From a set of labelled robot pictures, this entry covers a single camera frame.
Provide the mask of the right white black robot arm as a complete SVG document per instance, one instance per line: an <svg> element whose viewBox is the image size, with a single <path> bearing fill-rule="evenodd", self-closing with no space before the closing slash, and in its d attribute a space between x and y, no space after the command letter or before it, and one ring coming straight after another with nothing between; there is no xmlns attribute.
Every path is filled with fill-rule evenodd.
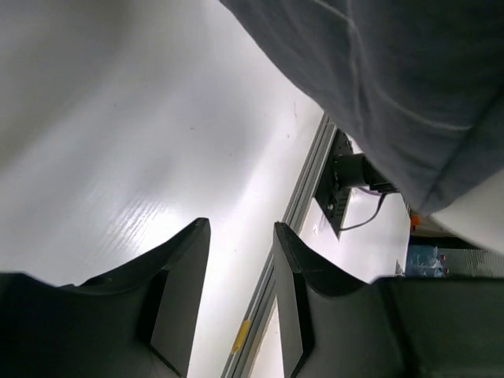
<svg viewBox="0 0 504 378"><path fill-rule="evenodd" d="M333 174L338 190L363 187L381 194L398 193L398 189L371 165L364 154L336 157Z"/></svg>

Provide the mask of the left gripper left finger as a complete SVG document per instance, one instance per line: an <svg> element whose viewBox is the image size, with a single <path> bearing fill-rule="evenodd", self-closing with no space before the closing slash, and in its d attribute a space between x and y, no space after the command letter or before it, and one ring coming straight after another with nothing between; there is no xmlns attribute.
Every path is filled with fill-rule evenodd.
<svg viewBox="0 0 504 378"><path fill-rule="evenodd" d="M185 377L209 256L198 218L79 286L1 275L4 377Z"/></svg>

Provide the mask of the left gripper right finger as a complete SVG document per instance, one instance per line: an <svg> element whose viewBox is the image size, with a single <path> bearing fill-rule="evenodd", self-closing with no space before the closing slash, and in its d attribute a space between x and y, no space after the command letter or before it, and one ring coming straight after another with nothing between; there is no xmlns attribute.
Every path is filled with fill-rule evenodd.
<svg viewBox="0 0 504 378"><path fill-rule="evenodd" d="M502 376L502 280L366 283L283 223L273 251L285 376Z"/></svg>

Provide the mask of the dark grey plaid pillowcase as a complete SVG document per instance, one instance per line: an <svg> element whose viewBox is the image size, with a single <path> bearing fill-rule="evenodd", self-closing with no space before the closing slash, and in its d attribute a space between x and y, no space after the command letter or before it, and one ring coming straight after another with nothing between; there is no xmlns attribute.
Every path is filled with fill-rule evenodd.
<svg viewBox="0 0 504 378"><path fill-rule="evenodd" d="M225 6L414 209L435 213L502 170L502 2Z"/></svg>

